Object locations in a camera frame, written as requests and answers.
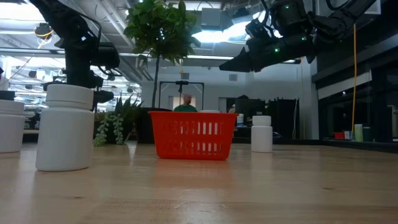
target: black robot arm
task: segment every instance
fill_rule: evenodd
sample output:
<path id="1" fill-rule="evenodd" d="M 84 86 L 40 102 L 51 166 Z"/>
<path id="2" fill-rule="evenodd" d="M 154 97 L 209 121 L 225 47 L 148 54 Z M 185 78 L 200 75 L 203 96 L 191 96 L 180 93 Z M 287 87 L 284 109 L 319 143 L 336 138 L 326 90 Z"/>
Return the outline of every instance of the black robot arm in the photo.
<path id="1" fill-rule="evenodd" d="M 101 24 L 57 0 L 30 0 L 30 2 L 39 9 L 44 19 L 61 38 L 55 46 L 65 49 L 64 73 L 67 74 L 67 84 L 86 88 L 102 87 L 103 79 L 96 76 L 90 70 L 90 66 L 102 66 L 110 70 L 119 66 L 120 59 L 112 43 L 100 42 Z M 98 24 L 97 36 L 88 28 L 83 17 Z M 94 105 L 111 99 L 113 99 L 111 92 L 96 91 Z"/>
<path id="2" fill-rule="evenodd" d="M 306 14 L 302 0 L 276 0 L 269 11 L 272 25 L 283 37 L 269 35 L 264 22 L 267 18 L 263 22 L 252 20 L 246 26 L 251 36 L 246 42 L 249 51 L 243 48 L 238 56 L 220 65 L 220 70 L 259 72 L 264 67 L 303 56 L 311 62 L 317 52 L 328 50 L 344 39 L 374 2 L 376 0 L 351 0 L 330 16 L 323 17 L 313 12 Z"/>

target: wooden table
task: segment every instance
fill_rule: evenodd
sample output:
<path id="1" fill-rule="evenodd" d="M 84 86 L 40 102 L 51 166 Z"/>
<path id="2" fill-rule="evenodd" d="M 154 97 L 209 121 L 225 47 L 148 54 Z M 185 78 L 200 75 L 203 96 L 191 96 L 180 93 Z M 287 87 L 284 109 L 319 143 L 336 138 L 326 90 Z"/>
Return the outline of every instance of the wooden table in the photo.
<path id="1" fill-rule="evenodd" d="M 35 145 L 0 154 L 0 223 L 398 223 L 398 155 L 234 145 L 227 161 L 95 148 L 93 165 L 39 172 Z"/>

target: white bottle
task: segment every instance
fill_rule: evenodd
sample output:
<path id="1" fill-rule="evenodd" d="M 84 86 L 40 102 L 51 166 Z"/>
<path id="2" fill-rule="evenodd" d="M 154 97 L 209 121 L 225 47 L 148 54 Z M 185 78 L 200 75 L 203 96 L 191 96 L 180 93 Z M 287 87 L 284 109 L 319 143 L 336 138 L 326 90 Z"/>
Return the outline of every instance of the white bottle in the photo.
<path id="1" fill-rule="evenodd" d="M 253 116 L 251 151 L 272 152 L 272 127 L 270 116 Z"/>
<path id="2" fill-rule="evenodd" d="M 0 100 L 0 153 L 19 152 L 24 137 L 24 103 Z"/>
<path id="3" fill-rule="evenodd" d="M 243 114 L 239 114 L 236 117 L 236 125 L 237 125 L 237 127 L 243 127 L 243 121 L 244 121 L 243 116 L 244 116 Z"/>
<path id="4" fill-rule="evenodd" d="M 49 85 L 40 119 L 36 168 L 44 171 L 84 169 L 93 152 L 93 90 L 73 85 Z"/>

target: red object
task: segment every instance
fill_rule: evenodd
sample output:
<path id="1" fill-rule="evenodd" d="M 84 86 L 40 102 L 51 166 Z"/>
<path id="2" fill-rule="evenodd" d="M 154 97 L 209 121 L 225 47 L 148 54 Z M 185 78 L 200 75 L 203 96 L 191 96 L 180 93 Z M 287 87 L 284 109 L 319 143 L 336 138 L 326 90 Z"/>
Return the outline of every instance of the red object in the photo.
<path id="1" fill-rule="evenodd" d="M 164 159 L 225 160 L 237 114 L 150 111 L 156 153 Z"/>
<path id="2" fill-rule="evenodd" d="M 336 140 L 344 140 L 344 133 L 334 133 Z"/>

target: wall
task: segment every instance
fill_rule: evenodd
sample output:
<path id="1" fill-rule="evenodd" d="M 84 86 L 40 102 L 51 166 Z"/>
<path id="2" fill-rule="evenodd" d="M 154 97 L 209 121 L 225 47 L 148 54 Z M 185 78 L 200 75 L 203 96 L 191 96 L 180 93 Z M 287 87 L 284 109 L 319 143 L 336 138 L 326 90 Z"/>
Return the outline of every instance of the wall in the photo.
<path id="1" fill-rule="evenodd" d="M 204 95 L 204 110 L 218 110 L 218 99 L 227 97 L 238 97 L 245 94 L 245 80 L 246 73 L 234 73 L 220 71 L 218 68 L 203 68 L 203 67 L 184 67 L 184 72 L 190 74 L 190 82 L 204 82 L 205 83 L 205 95 Z M 159 81 L 175 82 L 181 80 L 179 72 L 180 67 L 167 67 L 160 68 L 159 70 Z M 149 69 L 150 74 L 154 77 L 153 69 Z M 238 80 L 236 82 L 229 81 L 229 74 L 237 74 Z M 153 82 L 144 82 L 142 84 L 142 100 L 144 100 L 144 106 L 150 106 L 152 102 L 152 91 Z M 183 86 L 183 92 L 189 93 L 197 100 L 197 108 L 201 109 L 202 98 L 201 98 L 201 85 L 188 85 Z M 179 86 L 176 84 L 166 83 L 162 85 L 162 99 L 160 101 L 161 108 L 169 107 L 169 97 L 179 96 Z M 159 99 L 159 85 L 158 92 L 156 95 L 156 107 Z"/>
<path id="2" fill-rule="evenodd" d="M 180 80 L 180 67 L 160 68 L 159 81 L 175 82 Z M 220 98 L 233 98 L 243 94 L 250 98 L 273 100 L 275 98 L 300 99 L 300 133 L 302 138 L 318 139 L 318 98 L 311 76 L 316 73 L 316 62 L 311 65 L 304 62 L 300 65 L 277 64 L 264 68 L 258 73 L 236 73 L 220 71 L 218 68 L 184 67 L 190 74 L 190 82 L 205 83 L 204 110 L 218 110 Z M 154 69 L 149 72 L 154 76 Z M 229 81 L 229 74 L 237 74 L 236 82 Z M 142 84 L 142 100 L 144 106 L 152 101 L 153 82 Z M 201 92 L 193 85 L 183 86 L 183 92 L 189 93 L 197 100 L 197 108 L 201 109 Z M 170 96 L 179 96 L 178 86 L 165 83 L 162 85 L 161 108 L 169 108 Z"/>

